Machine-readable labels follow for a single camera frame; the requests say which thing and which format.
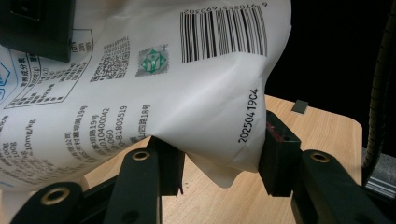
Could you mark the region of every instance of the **wooden surface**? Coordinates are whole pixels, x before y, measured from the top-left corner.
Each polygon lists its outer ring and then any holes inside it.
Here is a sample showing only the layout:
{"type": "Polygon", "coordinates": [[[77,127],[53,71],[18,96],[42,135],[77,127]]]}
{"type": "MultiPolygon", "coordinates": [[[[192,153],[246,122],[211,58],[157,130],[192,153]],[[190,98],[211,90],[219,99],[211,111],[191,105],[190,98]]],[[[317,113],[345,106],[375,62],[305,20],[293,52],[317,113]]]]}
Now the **wooden surface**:
{"type": "MultiPolygon", "coordinates": [[[[293,102],[271,96],[266,96],[265,100],[267,109],[274,112],[302,140],[302,150],[318,149],[332,154],[360,183],[361,126],[358,122],[312,107],[308,107],[302,115],[291,111],[293,102]]],[[[133,145],[87,174],[88,187],[116,175],[123,155],[132,149],[144,147],[146,143],[147,140],[144,140],[133,145]]],[[[164,224],[295,223],[290,198],[268,196],[257,173],[244,172],[230,188],[222,189],[186,157],[183,189],[183,195],[163,197],[164,224]]]]}

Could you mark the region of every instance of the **bag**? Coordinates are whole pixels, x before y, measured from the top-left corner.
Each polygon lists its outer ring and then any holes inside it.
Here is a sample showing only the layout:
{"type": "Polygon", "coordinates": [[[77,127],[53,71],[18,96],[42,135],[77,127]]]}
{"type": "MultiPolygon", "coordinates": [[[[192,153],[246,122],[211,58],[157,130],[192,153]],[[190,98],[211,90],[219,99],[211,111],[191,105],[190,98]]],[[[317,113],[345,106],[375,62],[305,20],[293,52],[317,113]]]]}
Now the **bag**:
{"type": "Polygon", "coordinates": [[[0,189],[79,178],[151,135],[221,187],[257,172],[290,16],[289,0],[77,1],[70,63],[0,47],[0,189]]]}

